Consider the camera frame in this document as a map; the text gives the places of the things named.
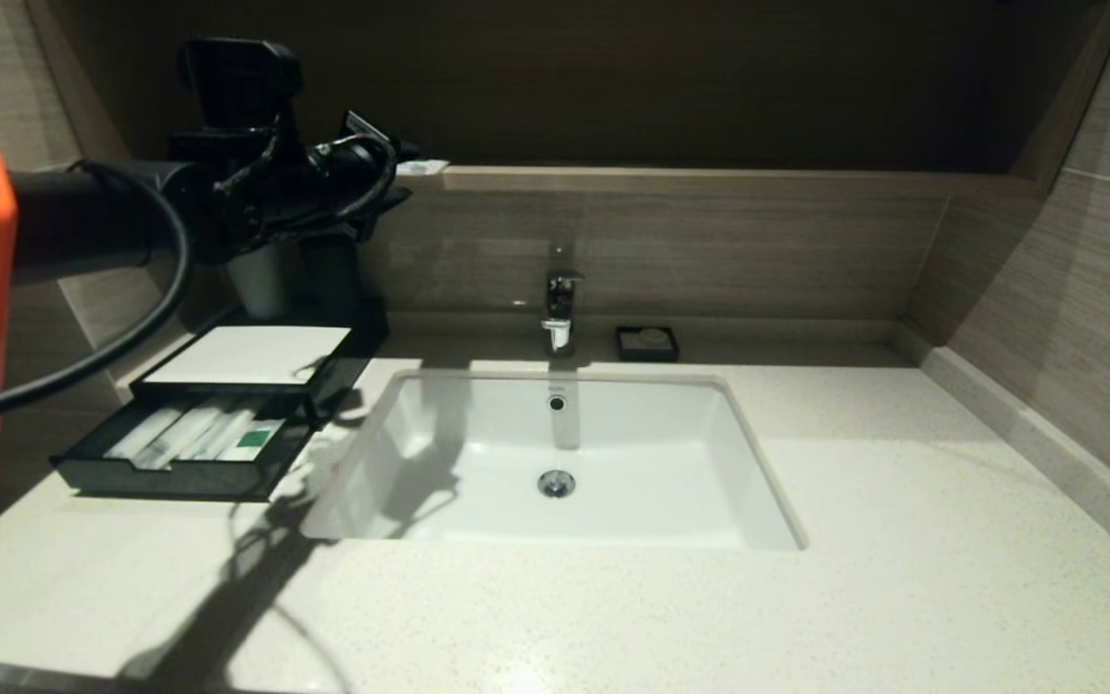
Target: sink drain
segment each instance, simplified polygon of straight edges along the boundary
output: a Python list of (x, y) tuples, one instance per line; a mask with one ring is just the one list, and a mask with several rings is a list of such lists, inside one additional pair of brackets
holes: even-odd
[(537, 491), (551, 496), (552, 500), (563, 500), (576, 489), (576, 479), (566, 471), (544, 471), (537, 479)]

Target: white sink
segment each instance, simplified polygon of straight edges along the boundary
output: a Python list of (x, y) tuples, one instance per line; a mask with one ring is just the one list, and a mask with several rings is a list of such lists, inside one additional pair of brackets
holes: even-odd
[(392, 379), (303, 533), (801, 549), (723, 383), (427, 370)]

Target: soap dish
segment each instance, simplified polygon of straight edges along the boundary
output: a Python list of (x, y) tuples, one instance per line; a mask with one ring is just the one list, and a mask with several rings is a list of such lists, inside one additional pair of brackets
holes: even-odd
[(617, 328), (616, 343), (623, 362), (679, 361), (679, 343), (668, 328)]

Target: faucet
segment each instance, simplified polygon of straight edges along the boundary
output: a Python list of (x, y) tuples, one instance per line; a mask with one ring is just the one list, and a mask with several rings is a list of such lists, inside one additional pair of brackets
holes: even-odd
[(572, 356), (573, 344), (573, 286), (585, 275), (576, 271), (551, 271), (546, 273), (546, 318), (543, 328), (551, 333), (546, 353), (555, 359)]

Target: countertop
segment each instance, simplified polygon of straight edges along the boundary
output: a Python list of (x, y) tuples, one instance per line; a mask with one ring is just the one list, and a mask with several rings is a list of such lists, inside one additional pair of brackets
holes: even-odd
[(270, 506), (87, 500), (50, 475), (0, 517), (0, 664), (88, 690), (1110, 691), (1110, 536), (886, 346), (574, 364), (726, 379), (801, 552), (295, 532), (393, 373), (549, 368), (481, 359), (506, 352), (390, 342)]

